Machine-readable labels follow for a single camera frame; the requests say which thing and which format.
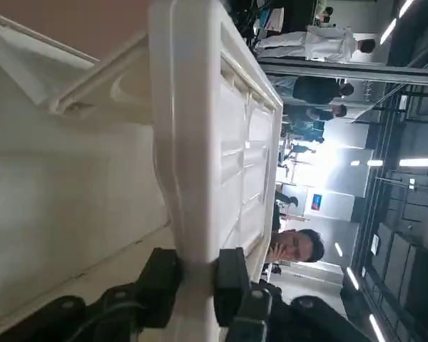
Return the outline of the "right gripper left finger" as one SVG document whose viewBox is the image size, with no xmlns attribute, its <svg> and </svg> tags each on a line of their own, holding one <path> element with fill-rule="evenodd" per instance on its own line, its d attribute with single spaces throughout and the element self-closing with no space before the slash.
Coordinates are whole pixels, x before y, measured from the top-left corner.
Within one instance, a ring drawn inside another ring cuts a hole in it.
<svg viewBox="0 0 428 342">
<path fill-rule="evenodd" d="M 107 289 L 88 305 L 61 296 L 0 333 L 0 342 L 137 341 L 146 328 L 165 328 L 181 283 L 173 249 L 155 248 L 139 278 Z"/>
</svg>

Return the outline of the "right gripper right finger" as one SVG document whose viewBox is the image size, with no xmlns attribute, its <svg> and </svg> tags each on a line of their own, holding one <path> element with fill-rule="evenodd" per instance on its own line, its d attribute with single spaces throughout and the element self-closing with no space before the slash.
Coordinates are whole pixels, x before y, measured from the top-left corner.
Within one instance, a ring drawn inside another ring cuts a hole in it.
<svg viewBox="0 0 428 342">
<path fill-rule="evenodd" d="M 366 341 L 367 336 L 316 296 L 285 303 L 249 279 L 243 249 L 222 249 L 216 261 L 214 309 L 226 341 Z"/>
</svg>

